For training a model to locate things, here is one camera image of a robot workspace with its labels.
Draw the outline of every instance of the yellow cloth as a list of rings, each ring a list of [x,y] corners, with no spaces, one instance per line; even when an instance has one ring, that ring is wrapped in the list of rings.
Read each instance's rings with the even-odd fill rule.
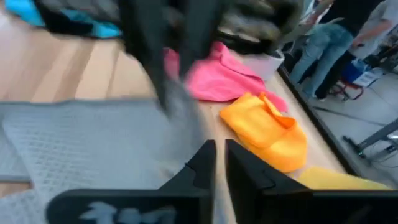
[[[377,182],[339,174],[321,167],[307,169],[297,181],[314,190],[391,190]]]
[[[281,172],[304,166],[307,138],[296,120],[283,116],[266,98],[246,93],[220,111],[246,149]]]

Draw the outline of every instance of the metal table leg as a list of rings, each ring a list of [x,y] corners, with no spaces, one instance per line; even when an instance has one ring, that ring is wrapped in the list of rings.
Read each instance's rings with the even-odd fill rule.
[[[347,142],[352,149],[362,158],[365,158],[366,156],[364,155],[364,150],[373,145],[374,143],[380,141],[380,140],[386,140],[389,141],[388,135],[392,133],[393,131],[398,129],[398,119],[394,120],[393,122],[389,123],[382,129],[378,130],[376,133],[372,134],[368,138],[366,138],[363,142],[356,144],[350,137],[348,136],[343,136],[343,140]],[[397,146],[397,143],[393,140],[391,140],[391,143],[393,146]]]

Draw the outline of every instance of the orange fabric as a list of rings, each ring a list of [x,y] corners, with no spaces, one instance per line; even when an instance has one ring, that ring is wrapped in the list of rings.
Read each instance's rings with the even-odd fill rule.
[[[220,111],[221,118],[245,147],[281,172],[292,172],[307,160],[307,138],[296,120],[283,116],[267,99],[246,93]]]

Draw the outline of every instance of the wooden table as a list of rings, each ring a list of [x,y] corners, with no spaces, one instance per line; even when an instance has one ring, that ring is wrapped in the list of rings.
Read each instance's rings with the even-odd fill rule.
[[[66,39],[31,28],[0,10],[0,99],[31,102],[61,101],[70,98],[104,99],[120,97],[153,97],[150,81],[139,63],[126,56],[117,42]],[[268,89],[281,96],[308,137],[307,165],[344,172],[317,129],[307,117],[283,80],[276,74]],[[199,102],[218,150],[217,188],[230,217],[234,215],[226,187],[224,140],[236,138],[220,120],[218,112],[224,103]],[[0,183],[0,197],[28,189],[30,185]]]

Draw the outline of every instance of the white container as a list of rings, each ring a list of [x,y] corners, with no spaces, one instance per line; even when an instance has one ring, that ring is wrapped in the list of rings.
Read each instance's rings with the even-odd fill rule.
[[[256,72],[264,81],[267,81],[275,74],[284,60],[283,53],[276,50],[273,55],[245,55],[242,63]]]

